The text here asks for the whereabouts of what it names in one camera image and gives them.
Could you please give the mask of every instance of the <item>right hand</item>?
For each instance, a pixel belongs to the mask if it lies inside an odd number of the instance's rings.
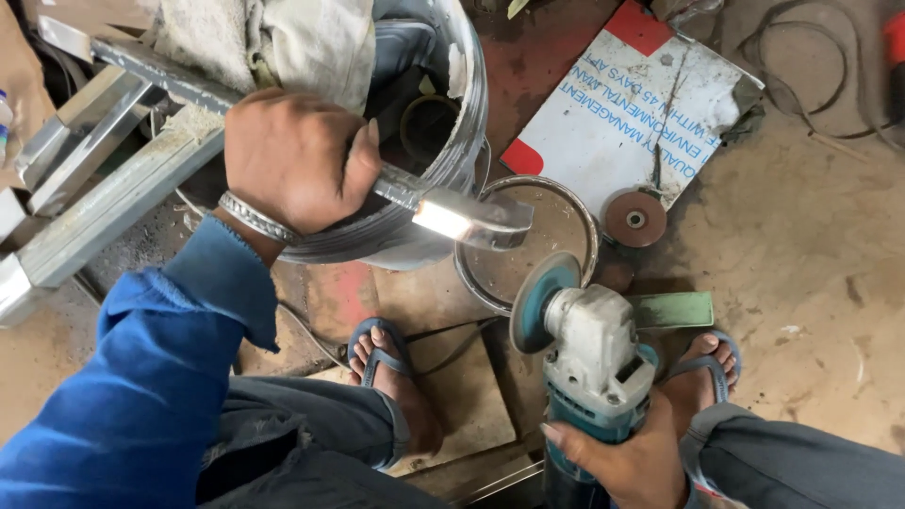
[[[226,180],[242,201],[300,235],[355,214],[380,173],[376,122],[278,88],[226,112]]]
[[[569,460],[606,488],[620,509],[676,509],[688,501],[672,405],[657,389],[651,389],[644,426],[618,446],[598,442],[564,422],[541,428]]]

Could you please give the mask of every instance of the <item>blue flip-flop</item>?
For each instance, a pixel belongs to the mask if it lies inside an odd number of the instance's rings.
[[[408,343],[405,342],[405,336],[399,332],[399,329],[396,328],[395,324],[391,321],[378,316],[364,320],[355,328],[355,331],[352,332],[352,337],[348,340],[348,351],[346,352],[349,363],[351,364],[352,359],[358,355],[355,353],[355,345],[358,343],[358,337],[362,334],[370,336],[371,327],[382,329],[390,335],[390,340],[396,346],[402,359],[399,360],[391,357],[386,351],[375,346],[371,351],[371,354],[367,356],[365,372],[361,377],[361,387],[374,387],[374,375],[377,373],[377,364],[380,362],[386,364],[391,370],[399,371],[406,375],[406,377],[411,377],[412,359],[408,355]]]
[[[730,338],[725,332],[709,331],[709,333],[716,336],[719,342],[727,343],[732,349],[732,355],[736,358],[736,364],[732,369],[741,378],[741,352],[738,350],[738,345],[735,343],[735,340]],[[710,370],[710,375],[713,378],[713,388],[717,396],[717,403],[729,401],[729,382],[726,380],[726,372],[723,371],[723,365],[712,355],[708,354],[703,357],[698,357],[697,359],[683,360],[672,367],[669,374],[666,375],[666,379],[671,379],[676,375],[681,375],[682,373],[687,373],[700,368],[708,368]]]

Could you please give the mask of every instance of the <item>metal bangle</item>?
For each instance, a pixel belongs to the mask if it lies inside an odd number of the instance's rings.
[[[286,245],[301,244],[301,235],[258,212],[254,207],[237,198],[231,191],[226,191],[220,197],[220,206],[231,216],[242,221],[244,225],[262,235]]]

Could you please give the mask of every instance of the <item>plastic bottle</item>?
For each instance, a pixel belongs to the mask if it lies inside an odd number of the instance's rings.
[[[0,168],[6,162],[6,137],[13,124],[13,109],[6,104],[6,92],[0,90]]]

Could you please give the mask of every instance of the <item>blue jacket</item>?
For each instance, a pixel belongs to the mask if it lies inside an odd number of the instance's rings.
[[[194,507],[239,343],[276,351],[270,271],[209,216],[162,269],[123,275],[94,356],[0,449],[0,507]]]

